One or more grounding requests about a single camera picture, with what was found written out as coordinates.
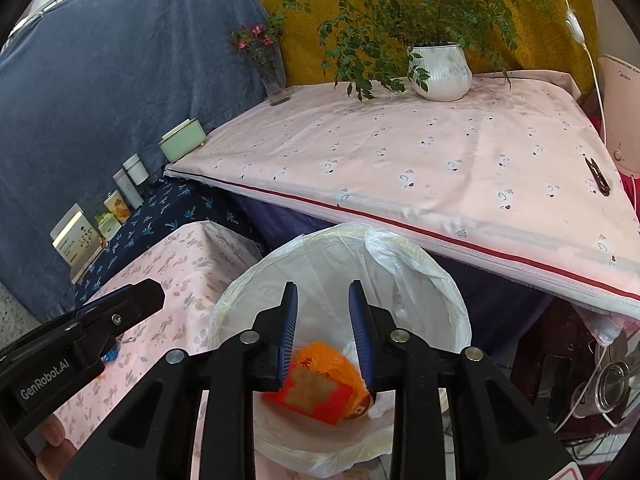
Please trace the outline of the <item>operator hand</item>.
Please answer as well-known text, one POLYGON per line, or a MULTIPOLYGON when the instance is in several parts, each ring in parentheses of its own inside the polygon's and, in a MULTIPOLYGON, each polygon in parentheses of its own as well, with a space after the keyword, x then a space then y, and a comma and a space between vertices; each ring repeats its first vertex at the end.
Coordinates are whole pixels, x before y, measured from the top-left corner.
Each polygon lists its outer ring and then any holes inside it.
POLYGON ((58 480, 76 455, 77 448, 66 438, 62 422, 55 415, 42 422, 40 434, 46 444, 36 457, 37 468, 47 480, 58 480))

